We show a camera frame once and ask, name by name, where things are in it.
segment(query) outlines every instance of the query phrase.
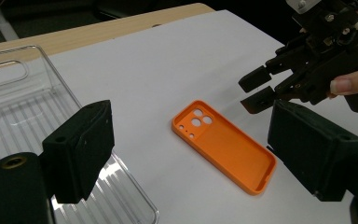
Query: wooden surface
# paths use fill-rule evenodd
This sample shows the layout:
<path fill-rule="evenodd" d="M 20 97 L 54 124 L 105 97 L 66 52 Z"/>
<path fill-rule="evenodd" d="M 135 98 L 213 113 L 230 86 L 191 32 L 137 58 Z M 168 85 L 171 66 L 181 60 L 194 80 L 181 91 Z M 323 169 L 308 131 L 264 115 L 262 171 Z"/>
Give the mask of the wooden surface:
<path fill-rule="evenodd" d="M 24 45 L 39 45 L 47 55 L 51 55 L 212 11 L 214 11 L 212 8 L 200 3 L 173 7 L 119 20 L 104 21 L 45 35 L 3 42 L 0 43 L 0 50 Z"/>

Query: clear plastic container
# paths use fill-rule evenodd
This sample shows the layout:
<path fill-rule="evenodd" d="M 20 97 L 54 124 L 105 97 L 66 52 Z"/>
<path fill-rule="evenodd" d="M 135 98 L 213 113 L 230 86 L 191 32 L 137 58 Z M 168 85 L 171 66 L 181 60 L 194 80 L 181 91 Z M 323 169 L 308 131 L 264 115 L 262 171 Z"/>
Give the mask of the clear plastic container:
<path fill-rule="evenodd" d="M 0 51 L 0 159 L 42 152 L 42 141 L 81 107 L 38 46 Z M 58 204 L 57 223 L 158 222 L 158 210 L 121 159 L 112 156 L 87 201 Z"/>

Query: orange phone case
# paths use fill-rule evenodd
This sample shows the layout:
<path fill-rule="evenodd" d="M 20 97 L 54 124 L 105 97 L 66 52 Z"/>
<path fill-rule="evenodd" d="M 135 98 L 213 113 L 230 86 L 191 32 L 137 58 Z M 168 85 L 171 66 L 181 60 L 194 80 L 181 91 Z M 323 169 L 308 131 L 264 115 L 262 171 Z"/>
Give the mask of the orange phone case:
<path fill-rule="evenodd" d="M 247 193 L 266 188 L 274 155 L 206 103 L 190 104 L 173 118 L 172 129 Z"/>

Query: mounting hole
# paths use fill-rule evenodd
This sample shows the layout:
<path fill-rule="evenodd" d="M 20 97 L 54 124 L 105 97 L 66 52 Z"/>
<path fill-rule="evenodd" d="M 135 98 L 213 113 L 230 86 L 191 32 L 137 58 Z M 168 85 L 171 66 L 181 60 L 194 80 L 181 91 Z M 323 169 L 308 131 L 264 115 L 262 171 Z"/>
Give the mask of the mounting hole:
<path fill-rule="evenodd" d="M 212 124 L 212 118 L 209 116 L 203 117 L 202 120 L 207 124 Z"/>
<path fill-rule="evenodd" d="M 194 115 L 196 115 L 196 116 L 198 116 L 198 117 L 201 117 L 201 116 L 202 116 L 202 110 L 200 110 L 200 109 L 195 109 L 195 110 L 193 111 L 193 113 L 194 113 Z"/>
<path fill-rule="evenodd" d="M 26 157 L 21 157 L 21 156 L 13 157 L 13 158 L 7 160 L 4 164 L 2 164 L 2 168 L 6 169 L 6 170 L 13 169 L 13 168 L 23 165 L 26 162 L 27 162 Z"/>
<path fill-rule="evenodd" d="M 196 127 L 201 126 L 201 121 L 199 119 L 192 119 L 191 123 Z"/>

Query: white table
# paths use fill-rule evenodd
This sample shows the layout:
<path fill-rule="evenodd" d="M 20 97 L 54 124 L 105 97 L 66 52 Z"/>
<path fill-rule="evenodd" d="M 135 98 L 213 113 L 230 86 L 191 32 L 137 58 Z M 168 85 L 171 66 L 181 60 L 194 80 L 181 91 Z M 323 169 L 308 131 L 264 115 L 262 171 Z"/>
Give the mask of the white table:
<path fill-rule="evenodd" d="M 219 11 L 50 59 L 82 105 L 111 100 L 114 150 L 158 208 L 159 223 L 349 224 L 350 193 L 340 203 L 319 202 L 278 161 L 266 191 L 248 195 L 171 130 L 171 119 L 200 99 L 266 146 L 271 109 L 247 113 L 238 81 L 281 46 Z M 358 114 L 342 97 L 304 105 L 358 134 Z"/>

